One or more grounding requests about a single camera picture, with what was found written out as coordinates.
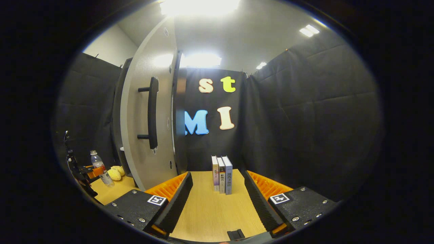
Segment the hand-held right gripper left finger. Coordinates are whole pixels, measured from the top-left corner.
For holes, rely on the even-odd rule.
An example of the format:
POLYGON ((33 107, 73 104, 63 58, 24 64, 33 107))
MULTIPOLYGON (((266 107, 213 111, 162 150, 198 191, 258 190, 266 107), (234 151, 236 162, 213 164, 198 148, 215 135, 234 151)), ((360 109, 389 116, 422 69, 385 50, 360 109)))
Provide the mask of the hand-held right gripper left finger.
POLYGON ((186 172, 146 191, 131 190, 106 204, 104 209, 138 230, 168 239, 192 187, 192 175, 186 172))

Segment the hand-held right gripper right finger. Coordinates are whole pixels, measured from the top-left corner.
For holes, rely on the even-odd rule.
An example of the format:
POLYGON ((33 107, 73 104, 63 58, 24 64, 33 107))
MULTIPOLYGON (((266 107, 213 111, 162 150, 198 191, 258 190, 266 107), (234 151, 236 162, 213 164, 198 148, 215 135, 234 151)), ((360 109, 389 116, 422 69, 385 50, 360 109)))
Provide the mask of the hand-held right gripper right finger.
POLYGON ((244 171, 244 184, 272 238, 315 224, 339 207, 339 201, 306 186, 291 188, 249 170, 244 171))

